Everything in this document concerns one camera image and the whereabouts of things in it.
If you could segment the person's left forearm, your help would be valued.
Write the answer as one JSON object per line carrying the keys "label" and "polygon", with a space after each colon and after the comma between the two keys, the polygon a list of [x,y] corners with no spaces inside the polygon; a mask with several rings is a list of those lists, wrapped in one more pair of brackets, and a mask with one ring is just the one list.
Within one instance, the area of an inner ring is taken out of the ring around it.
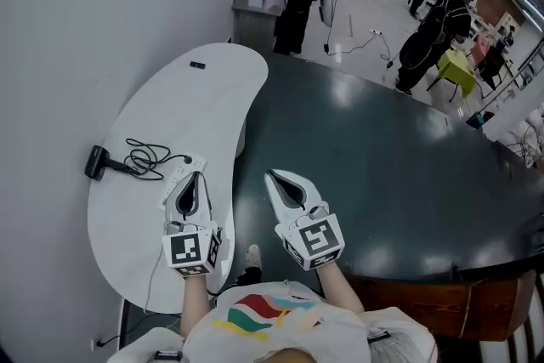
{"label": "person's left forearm", "polygon": [[181,336],[187,338],[209,311],[207,278],[204,275],[187,277],[184,280],[184,301],[180,319]]}

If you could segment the person's right forearm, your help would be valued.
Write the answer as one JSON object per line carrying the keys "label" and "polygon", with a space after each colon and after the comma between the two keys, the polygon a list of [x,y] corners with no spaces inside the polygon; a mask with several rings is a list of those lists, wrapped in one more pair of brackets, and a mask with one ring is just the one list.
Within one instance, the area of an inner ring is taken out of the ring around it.
{"label": "person's right forearm", "polygon": [[316,269],[326,301],[341,309],[355,314],[365,311],[365,308],[350,286],[336,262],[324,264]]}

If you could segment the person's black trousers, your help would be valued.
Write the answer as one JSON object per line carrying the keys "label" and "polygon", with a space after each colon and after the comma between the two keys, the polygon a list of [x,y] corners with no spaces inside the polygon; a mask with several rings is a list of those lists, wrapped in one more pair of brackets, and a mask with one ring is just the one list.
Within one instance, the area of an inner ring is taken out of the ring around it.
{"label": "person's black trousers", "polygon": [[262,282],[262,270],[258,266],[248,266],[235,281],[237,286],[251,286]]}

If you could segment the yellow-green chair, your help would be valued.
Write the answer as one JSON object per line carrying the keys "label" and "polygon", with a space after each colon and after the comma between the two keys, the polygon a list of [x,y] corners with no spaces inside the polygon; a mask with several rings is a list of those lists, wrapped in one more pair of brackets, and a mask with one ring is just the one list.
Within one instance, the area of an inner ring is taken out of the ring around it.
{"label": "yellow-green chair", "polygon": [[465,99],[476,86],[476,76],[468,63],[468,59],[462,51],[448,49],[436,63],[438,75],[428,86],[429,91],[440,80],[446,80],[461,89],[462,97]]}

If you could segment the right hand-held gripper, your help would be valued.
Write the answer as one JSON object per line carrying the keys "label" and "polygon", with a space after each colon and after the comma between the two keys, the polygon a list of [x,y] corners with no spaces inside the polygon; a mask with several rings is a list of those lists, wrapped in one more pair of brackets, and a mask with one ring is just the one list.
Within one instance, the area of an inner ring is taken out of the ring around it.
{"label": "right hand-held gripper", "polygon": [[280,169],[269,169],[264,183],[280,222],[275,233],[297,264],[312,270],[337,260],[344,249],[343,233],[336,214],[321,201],[314,183]]}

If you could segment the black hair dryer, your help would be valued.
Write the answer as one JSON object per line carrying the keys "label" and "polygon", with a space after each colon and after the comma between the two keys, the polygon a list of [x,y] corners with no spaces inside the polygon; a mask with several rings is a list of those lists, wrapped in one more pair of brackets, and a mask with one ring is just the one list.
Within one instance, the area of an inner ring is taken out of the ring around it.
{"label": "black hair dryer", "polygon": [[131,168],[123,162],[118,162],[110,158],[110,153],[102,146],[94,145],[90,151],[84,173],[92,180],[100,181],[106,168],[119,173],[130,174]]}

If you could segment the white power strip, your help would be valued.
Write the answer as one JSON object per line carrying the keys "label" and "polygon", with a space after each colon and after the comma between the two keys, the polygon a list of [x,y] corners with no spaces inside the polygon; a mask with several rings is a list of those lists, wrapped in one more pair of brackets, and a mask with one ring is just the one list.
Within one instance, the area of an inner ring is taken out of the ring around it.
{"label": "white power strip", "polygon": [[174,188],[184,179],[187,175],[193,173],[194,171],[199,171],[203,173],[207,166],[207,160],[200,155],[190,155],[191,162],[184,163],[182,162],[179,166],[174,168],[171,172],[169,179],[161,193],[159,198],[158,207],[164,212],[166,210],[166,201]]}

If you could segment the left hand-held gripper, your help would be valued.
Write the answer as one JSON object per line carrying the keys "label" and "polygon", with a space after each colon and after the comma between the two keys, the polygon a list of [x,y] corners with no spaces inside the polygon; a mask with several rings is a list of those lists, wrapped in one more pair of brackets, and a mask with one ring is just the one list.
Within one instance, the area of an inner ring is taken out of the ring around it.
{"label": "left hand-held gripper", "polygon": [[214,272],[221,246],[221,228],[212,221],[197,224],[187,218],[211,220],[212,204],[202,172],[187,174],[165,202],[166,234],[162,236],[167,266],[184,278]]}

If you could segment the grey sneaker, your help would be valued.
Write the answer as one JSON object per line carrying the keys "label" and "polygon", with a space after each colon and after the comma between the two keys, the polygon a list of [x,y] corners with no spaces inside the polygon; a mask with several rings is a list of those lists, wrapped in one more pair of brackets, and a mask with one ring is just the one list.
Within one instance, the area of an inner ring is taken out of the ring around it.
{"label": "grey sneaker", "polygon": [[257,244],[250,245],[246,250],[245,255],[245,268],[258,268],[262,269],[261,253]]}

